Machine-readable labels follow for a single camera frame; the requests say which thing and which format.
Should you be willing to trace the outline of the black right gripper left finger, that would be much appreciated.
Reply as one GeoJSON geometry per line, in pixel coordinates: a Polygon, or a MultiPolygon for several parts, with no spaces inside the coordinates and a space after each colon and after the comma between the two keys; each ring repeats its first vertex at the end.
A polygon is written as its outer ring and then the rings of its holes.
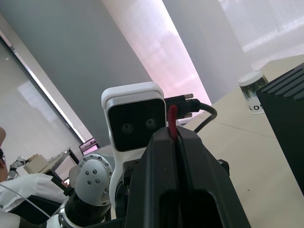
{"type": "Polygon", "coordinates": [[[152,135],[132,173],[125,227],[177,227],[175,155],[166,127],[152,135]]]}

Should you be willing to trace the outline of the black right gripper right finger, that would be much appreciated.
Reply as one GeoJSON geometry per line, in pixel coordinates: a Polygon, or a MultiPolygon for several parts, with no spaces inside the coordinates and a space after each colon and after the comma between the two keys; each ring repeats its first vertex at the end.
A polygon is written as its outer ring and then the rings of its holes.
{"type": "Polygon", "coordinates": [[[184,228],[248,228],[228,171],[193,131],[178,127],[177,161],[184,228]]]}

